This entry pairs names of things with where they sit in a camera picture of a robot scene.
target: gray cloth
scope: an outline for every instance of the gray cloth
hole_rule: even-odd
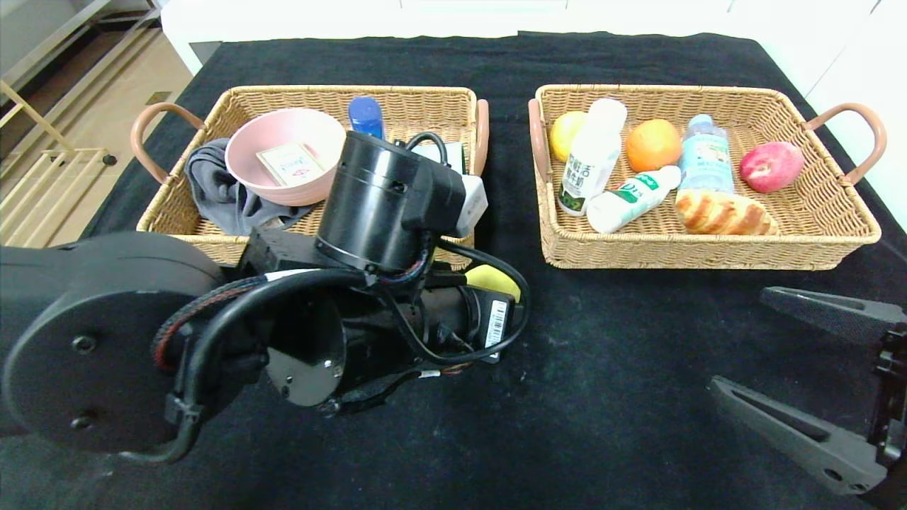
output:
[[[267,201],[238,182],[224,162],[229,138],[218,138],[192,152],[186,163],[192,199],[204,218],[225,234],[249,235],[252,227],[285,229],[312,210]]]

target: barcode label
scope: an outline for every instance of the barcode label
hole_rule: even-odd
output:
[[[501,341],[504,334],[504,323],[507,320],[507,301],[493,301],[492,314],[488,318],[488,332],[485,333],[485,347],[489,348]],[[498,358],[500,353],[492,354],[492,358]]]

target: basket handle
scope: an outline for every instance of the basket handle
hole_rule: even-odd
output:
[[[142,144],[142,140],[145,137],[145,129],[148,128],[148,124],[151,122],[151,119],[157,116],[161,112],[174,112],[177,113],[183,119],[186,119],[186,122],[192,124],[192,127],[195,129],[205,129],[205,123],[195,115],[186,110],[182,106],[179,106],[175,103],[155,103],[145,108],[139,113],[139,116],[135,118],[135,122],[132,123],[132,130],[129,133],[129,142],[132,146],[132,153],[135,154],[135,159],[139,160],[141,166],[145,167],[145,170],[151,174],[157,182],[161,184],[167,181],[168,173],[161,168],[161,166],[154,162],[148,152],[145,151],[145,146]]]
[[[473,175],[482,176],[488,159],[488,101],[480,99],[475,104],[475,155]]]
[[[541,107],[538,99],[529,100],[529,137],[532,142],[532,159],[542,182],[551,182],[551,155],[548,153],[548,137],[541,123]]]
[[[885,132],[885,126],[882,124],[882,119],[865,104],[841,103],[814,118],[812,121],[804,124],[804,127],[810,131],[814,131],[822,124],[827,123],[829,119],[838,113],[846,111],[859,113],[860,116],[863,117],[863,120],[869,124],[869,127],[872,128],[873,136],[875,137],[873,151],[869,153],[869,157],[866,158],[866,161],[847,172],[847,175],[844,175],[844,178],[848,182],[856,184],[863,178],[869,169],[879,161],[879,158],[881,158],[882,154],[885,152],[885,146],[888,145],[888,134]]]

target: small card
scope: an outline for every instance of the small card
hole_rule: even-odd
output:
[[[258,160],[278,186],[296,186],[325,172],[312,151],[302,143],[285,143],[259,152]]]

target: apple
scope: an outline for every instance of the apple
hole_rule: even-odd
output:
[[[763,143],[740,160],[740,177],[754,190],[771,193],[794,183],[805,163],[803,151],[790,142]]]

